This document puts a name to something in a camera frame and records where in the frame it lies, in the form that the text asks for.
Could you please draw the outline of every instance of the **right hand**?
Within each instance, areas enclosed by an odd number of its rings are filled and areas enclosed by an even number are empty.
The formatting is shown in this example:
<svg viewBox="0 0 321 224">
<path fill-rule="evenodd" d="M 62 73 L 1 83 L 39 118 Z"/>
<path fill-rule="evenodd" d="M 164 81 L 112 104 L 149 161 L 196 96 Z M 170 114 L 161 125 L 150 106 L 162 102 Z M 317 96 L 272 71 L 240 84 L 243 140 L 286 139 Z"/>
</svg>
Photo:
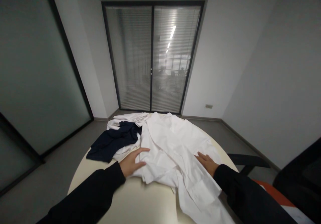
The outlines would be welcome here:
<svg viewBox="0 0 321 224">
<path fill-rule="evenodd" d="M 134 173 L 134 171 L 146 165 L 146 162 L 141 161 L 135 163 L 136 157 L 143 151 L 150 151 L 149 148 L 139 148 L 128 154 L 120 163 L 121 171 L 124 174 L 124 177 L 128 177 Z"/>
<path fill-rule="evenodd" d="M 219 164 L 216 164 L 209 155 L 203 155 L 201 152 L 197 152 L 199 156 L 196 156 L 196 159 L 204 166 L 207 172 L 214 177 L 216 169 L 219 167 Z"/>
</svg>

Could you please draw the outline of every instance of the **black jacket sleeve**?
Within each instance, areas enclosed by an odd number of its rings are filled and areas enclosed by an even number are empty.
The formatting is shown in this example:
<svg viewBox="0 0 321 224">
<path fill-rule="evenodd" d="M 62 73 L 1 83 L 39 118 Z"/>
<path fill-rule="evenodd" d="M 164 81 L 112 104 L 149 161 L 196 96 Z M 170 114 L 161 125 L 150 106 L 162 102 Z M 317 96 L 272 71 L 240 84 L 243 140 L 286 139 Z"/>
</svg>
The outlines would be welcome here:
<svg viewBox="0 0 321 224">
<path fill-rule="evenodd" d="M 227 195 L 227 203 L 244 224 L 293 223 L 294 219 L 259 184 L 222 164 L 214 180 Z"/>
<path fill-rule="evenodd" d="M 97 223 L 110 208 L 115 190 L 125 180 L 118 162 L 105 170 L 96 170 L 52 207 L 38 224 Z"/>
</svg>

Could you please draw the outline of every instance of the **round table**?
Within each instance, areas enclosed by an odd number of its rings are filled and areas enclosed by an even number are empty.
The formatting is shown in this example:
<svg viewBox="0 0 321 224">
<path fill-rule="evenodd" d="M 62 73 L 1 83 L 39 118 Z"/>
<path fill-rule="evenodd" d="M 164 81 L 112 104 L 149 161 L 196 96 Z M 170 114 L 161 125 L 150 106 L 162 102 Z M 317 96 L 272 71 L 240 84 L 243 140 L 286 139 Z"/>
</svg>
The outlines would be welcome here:
<svg viewBox="0 0 321 224">
<path fill-rule="evenodd" d="M 216 147 L 221 157 L 222 164 L 225 164 L 238 172 L 236 166 L 222 147 L 207 133 L 205 134 Z M 101 161 L 89 160 L 86 159 L 86 155 L 87 153 L 84 155 L 74 174 L 68 194 L 95 170 L 106 169 L 115 163 L 115 160 L 112 160 L 109 164 Z M 224 196 L 221 200 L 235 220 L 233 211 L 231 211 L 226 204 L 226 197 Z M 99 223 L 192 224 L 195 222 L 182 212 L 179 207 L 178 196 L 173 193 L 170 187 L 156 182 L 146 185 L 141 178 L 131 177 L 126 180 L 124 185 L 116 190 L 110 209 Z"/>
</svg>

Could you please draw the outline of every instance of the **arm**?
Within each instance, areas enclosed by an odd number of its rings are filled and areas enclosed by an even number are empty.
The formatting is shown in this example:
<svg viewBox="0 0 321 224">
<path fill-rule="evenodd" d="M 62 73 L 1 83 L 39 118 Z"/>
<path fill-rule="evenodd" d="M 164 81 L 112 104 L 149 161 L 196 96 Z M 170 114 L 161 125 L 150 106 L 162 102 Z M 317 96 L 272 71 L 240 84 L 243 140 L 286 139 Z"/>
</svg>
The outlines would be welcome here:
<svg viewBox="0 0 321 224">
<path fill-rule="evenodd" d="M 197 159 L 227 195 L 227 203 L 244 224 L 293 223 L 293 218 L 259 184 L 230 167 L 216 164 L 208 155 Z"/>
<path fill-rule="evenodd" d="M 95 224 L 111 206 L 115 190 L 125 183 L 126 177 L 146 165 L 135 163 L 136 156 L 148 148 L 140 148 L 105 170 L 96 170 L 60 203 L 50 209 L 38 224 L 86 223 Z"/>
</svg>

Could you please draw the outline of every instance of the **gray floor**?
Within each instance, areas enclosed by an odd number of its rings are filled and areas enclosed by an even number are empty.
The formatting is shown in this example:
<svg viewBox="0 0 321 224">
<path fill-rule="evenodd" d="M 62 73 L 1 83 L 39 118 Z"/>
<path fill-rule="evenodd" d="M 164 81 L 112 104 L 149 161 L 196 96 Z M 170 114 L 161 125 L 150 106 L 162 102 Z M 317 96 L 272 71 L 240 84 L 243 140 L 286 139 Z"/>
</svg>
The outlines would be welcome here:
<svg viewBox="0 0 321 224">
<path fill-rule="evenodd" d="M 46 158 L 13 189 L 0 198 L 0 223 L 34 224 L 61 201 L 68 192 L 74 173 L 91 144 L 107 128 L 94 121 Z"/>
<path fill-rule="evenodd" d="M 130 113 L 119 111 L 117 115 Z M 222 123 L 189 120 L 207 132 L 227 153 L 256 155 Z M 73 175 L 90 145 L 106 129 L 107 123 L 94 121 L 46 159 L 17 186 L 0 198 L 0 223 L 36 223 L 68 192 Z M 272 183 L 273 169 L 256 167 L 249 175 L 253 179 Z"/>
</svg>

